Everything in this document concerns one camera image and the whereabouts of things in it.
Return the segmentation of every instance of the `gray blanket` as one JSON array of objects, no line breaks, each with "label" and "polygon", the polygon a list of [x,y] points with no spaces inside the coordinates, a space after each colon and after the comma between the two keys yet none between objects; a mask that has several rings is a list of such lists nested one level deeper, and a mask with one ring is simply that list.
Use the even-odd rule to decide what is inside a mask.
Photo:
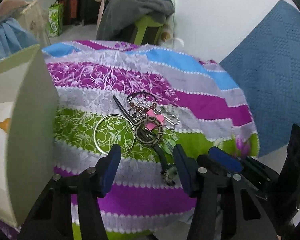
[{"label": "gray blanket", "polygon": [[97,40],[112,40],[122,29],[149,14],[164,23],[174,13],[173,4],[166,0],[108,0],[97,31]]}]

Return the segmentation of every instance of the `white box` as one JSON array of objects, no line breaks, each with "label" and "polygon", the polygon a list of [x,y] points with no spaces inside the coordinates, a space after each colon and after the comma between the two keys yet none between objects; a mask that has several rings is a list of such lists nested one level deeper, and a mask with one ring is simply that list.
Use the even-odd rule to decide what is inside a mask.
[{"label": "white box", "polygon": [[58,101],[39,45],[0,60],[0,219],[18,227],[53,176]]}]

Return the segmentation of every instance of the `blue cloth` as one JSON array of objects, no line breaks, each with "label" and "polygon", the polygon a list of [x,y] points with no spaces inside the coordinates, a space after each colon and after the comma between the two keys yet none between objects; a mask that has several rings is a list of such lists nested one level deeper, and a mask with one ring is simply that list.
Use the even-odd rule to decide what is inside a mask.
[{"label": "blue cloth", "polygon": [[220,64],[245,93],[259,156],[287,144],[300,126],[300,12],[279,1]]},{"label": "blue cloth", "polygon": [[35,37],[21,28],[15,19],[8,18],[0,23],[0,59],[37,43]]},{"label": "blue cloth", "polygon": [[74,46],[64,44],[64,43],[56,43],[52,44],[48,47],[42,49],[43,53],[46,53],[53,57],[62,57],[65,55],[69,55],[75,52],[79,52],[80,50]]},{"label": "blue cloth", "polygon": [[228,90],[238,87],[227,72],[207,71],[197,60],[186,54],[180,54],[175,51],[165,49],[150,49],[146,52],[127,51],[126,53],[130,55],[146,55],[147,58],[153,62],[161,62],[184,72],[199,72],[205,74],[214,79],[220,90]]}]

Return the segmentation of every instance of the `key ring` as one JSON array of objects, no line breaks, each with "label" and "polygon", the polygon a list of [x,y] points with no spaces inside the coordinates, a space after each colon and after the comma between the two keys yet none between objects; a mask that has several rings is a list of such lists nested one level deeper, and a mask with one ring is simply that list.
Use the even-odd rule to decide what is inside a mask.
[{"label": "key ring", "polygon": [[[126,118],[126,117],[123,116],[123,115],[119,115],[119,114],[109,114],[109,115],[106,115],[106,116],[102,117],[102,118],[99,120],[99,122],[97,123],[96,127],[94,128],[94,131],[93,131],[93,140],[94,140],[94,144],[96,145],[96,148],[98,149],[98,151],[101,152],[101,153],[104,154],[104,155],[108,155],[108,153],[106,153],[104,150],[102,150],[102,149],[100,148],[100,146],[98,145],[98,142],[97,142],[97,139],[96,139],[96,132],[97,132],[97,130],[98,130],[100,124],[101,124],[104,120],[106,120],[107,118],[109,118],[109,117],[120,117],[120,118],[122,118],[122,119],[124,119],[124,120],[127,121],[127,123],[131,126],[132,130],[133,130],[133,127],[134,127],[133,123],[132,123],[128,118]],[[135,136],[135,133],[133,133],[132,145],[128,148],[128,152],[131,151],[131,149],[133,148],[135,141],[136,141],[136,136]]]},{"label": "key ring", "polygon": [[[154,137],[154,138],[152,138],[150,141],[144,141],[138,135],[138,130],[140,129],[140,126],[144,122],[152,122],[152,123],[154,123],[158,127],[158,134],[157,134],[157,136]],[[134,135],[137,138],[137,140],[140,141],[141,143],[143,143],[144,145],[153,146],[153,145],[155,145],[155,144],[157,144],[158,142],[161,141],[161,138],[163,136],[163,126],[158,121],[157,118],[155,118],[153,116],[149,116],[149,115],[143,115],[143,116],[141,116],[141,117],[139,117],[139,118],[136,119],[136,124],[135,124],[135,129],[134,129]]]},{"label": "key ring", "polygon": [[158,101],[157,98],[153,94],[151,94],[147,91],[144,91],[144,90],[141,90],[140,92],[136,92],[136,93],[132,93],[131,95],[128,95],[127,101],[130,103],[132,101],[132,99],[137,97],[138,95],[145,95],[146,97],[151,96],[155,102]]}]

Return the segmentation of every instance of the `blue stripe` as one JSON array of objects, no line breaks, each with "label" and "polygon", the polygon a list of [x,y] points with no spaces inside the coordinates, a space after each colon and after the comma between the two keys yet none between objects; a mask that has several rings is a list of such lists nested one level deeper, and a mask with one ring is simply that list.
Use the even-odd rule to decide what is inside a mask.
[{"label": "blue stripe", "polygon": [[151,61],[165,63],[182,71],[199,72],[210,76],[220,90],[238,88],[238,85],[227,72],[207,71],[199,62],[189,55],[176,53],[165,49],[151,49],[147,52],[127,51],[127,54],[146,55]]},{"label": "blue stripe", "polygon": [[80,51],[75,46],[71,46],[64,43],[52,44],[48,47],[43,48],[42,50],[53,57],[62,57],[62,56],[72,54],[74,51],[75,52]]}]

